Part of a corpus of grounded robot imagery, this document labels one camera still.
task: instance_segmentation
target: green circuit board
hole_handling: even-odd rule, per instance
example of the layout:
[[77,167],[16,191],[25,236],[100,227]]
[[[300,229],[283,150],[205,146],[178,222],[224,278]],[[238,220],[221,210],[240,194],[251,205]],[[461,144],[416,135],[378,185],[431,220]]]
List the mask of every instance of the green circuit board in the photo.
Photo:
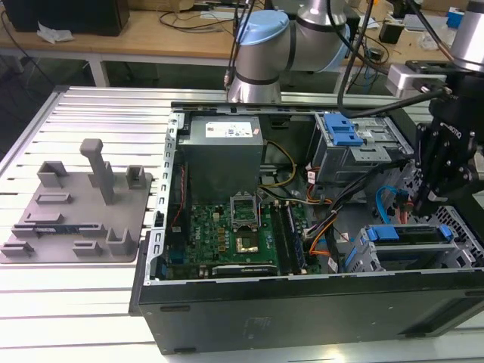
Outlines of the green circuit board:
[[[218,213],[219,217],[214,219],[214,213]],[[296,224],[302,230],[307,225],[303,207],[293,206],[293,214]],[[191,236],[185,252],[185,264],[265,263],[278,265],[268,205],[261,205],[260,215],[260,227],[257,232],[253,232],[257,234],[257,251],[241,252],[240,232],[233,231],[231,227],[230,204],[192,206]]]

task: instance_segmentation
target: blue cable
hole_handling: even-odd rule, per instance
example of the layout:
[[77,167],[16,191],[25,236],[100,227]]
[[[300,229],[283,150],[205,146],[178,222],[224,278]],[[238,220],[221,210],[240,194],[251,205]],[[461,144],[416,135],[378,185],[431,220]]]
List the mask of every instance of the blue cable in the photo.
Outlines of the blue cable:
[[378,213],[380,214],[383,222],[388,225],[390,223],[390,218],[389,218],[388,214],[386,214],[386,210],[385,210],[385,208],[383,208],[383,201],[381,200],[381,194],[385,190],[388,190],[388,191],[390,191],[391,193],[394,193],[394,194],[397,194],[398,191],[394,187],[384,185],[383,187],[378,189],[377,193],[375,194],[375,201],[377,202]]

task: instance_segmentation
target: blue latch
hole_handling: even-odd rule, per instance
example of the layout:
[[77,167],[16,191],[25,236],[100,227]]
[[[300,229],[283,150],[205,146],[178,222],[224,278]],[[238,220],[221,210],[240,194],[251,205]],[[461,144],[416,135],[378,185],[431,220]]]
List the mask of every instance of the blue latch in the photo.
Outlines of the blue latch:
[[442,232],[446,240],[451,241],[452,238],[454,238],[451,229],[447,225],[440,225],[439,230]]
[[370,240],[399,240],[400,236],[392,225],[373,225],[366,230]]
[[326,113],[324,123],[336,146],[362,146],[364,144],[364,141],[356,134],[355,125],[341,113]]

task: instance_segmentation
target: wooden desk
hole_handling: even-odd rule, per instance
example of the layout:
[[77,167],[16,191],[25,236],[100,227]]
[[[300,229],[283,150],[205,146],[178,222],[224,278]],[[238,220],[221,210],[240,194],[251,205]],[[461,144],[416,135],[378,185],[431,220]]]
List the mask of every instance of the wooden desk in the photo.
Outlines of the wooden desk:
[[[364,14],[366,11],[366,8],[367,8],[366,1],[362,0],[359,7],[359,12],[361,14]],[[392,10],[393,10],[393,6],[389,2],[380,0],[378,5],[374,6],[371,12],[371,16],[376,21],[381,22],[388,17],[389,11],[392,11]],[[431,14],[431,15],[445,16],[445,14],[435,12],[435,11],[432,11],[432,12],[425,11],[424,13]],[[380,34],[382,23],[378,23],[378,24],[380,25],[380,27],[377,29],[367,29],[366,35],[376,40],[379,40],[378,35]],[[392,44],[384,43],[386,48],[388,48],[389,50],[388,63],[389,64],[404,63],[408,60],[446,61],[447,58],[445,58],[444,54],[440,50],[426,51],[418,46],[417,40],[421,34],[422,32],[409,32],[408,30],[403,29],[402,34],[400,35],[399,42],[397,44],[392,45]],[[368,40],[368,45],[375,48],[382,48],[380,45],[378,45],[375,42],[372,42],[371,40]]]
[[[366,2],[362,1],[360,12],[366,9]],[[392,5],[380,1],[374,6],[372,16],[376,20],[383,20]],[[132,11],[131,17],[120,36],[106,37],[86,34],[74,34],[72,42],[60,42],[52,45],[40,39],[35,33],[18,33],[11,24],[8,29],[13,37],[22,45],[32,57],[51,57],[61,59],[79,59],[88,61],[92,69],[96,86],[107,87],[109,80],[104,67],[104,61],[126,61],[141,63],[168,64],[197,64],[226,66],[230,57],[232,37],[221,29],[220,33],[183,33],[160,24],[155,11]],[[190,17],[182,14],[181,18]],[[172,15],[167,21],[174,20]],[[213,23],[211,19],[194,18],[188,21],[178,21],[179,26],[196,26],[203,23]],[[231,29],[229,22],[224,24]],[[369,29],[367,34],[377,39],[380,29]],[[408,59],[440,61],[445,58],[440,51],[425,51],[418,48],[417,37],[420,33],[404,30],[397,45],[386,45],[390,50],[388,63],[404,63]],[[369,41],[371,46],[379,45]],[[8,37],[4,29],[0,30],[0,54],[23,55]],[[339,89],[339,77],[336,90]]]

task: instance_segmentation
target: motherboard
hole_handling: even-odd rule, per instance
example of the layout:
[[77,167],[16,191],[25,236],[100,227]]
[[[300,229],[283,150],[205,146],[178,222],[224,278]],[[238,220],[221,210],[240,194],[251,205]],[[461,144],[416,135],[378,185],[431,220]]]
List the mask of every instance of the motherboard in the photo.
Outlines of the motherboard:
[[193,205],[188,244],[169,253],[169,278],[240,277],[254,275],[250,269],[255,267],[282,275],[305,268],[300,236],[308,222],[303,206],[257,203],[255,211],[256,223],[241,225],[252,220],[249,203],[235,208],[230,203]]

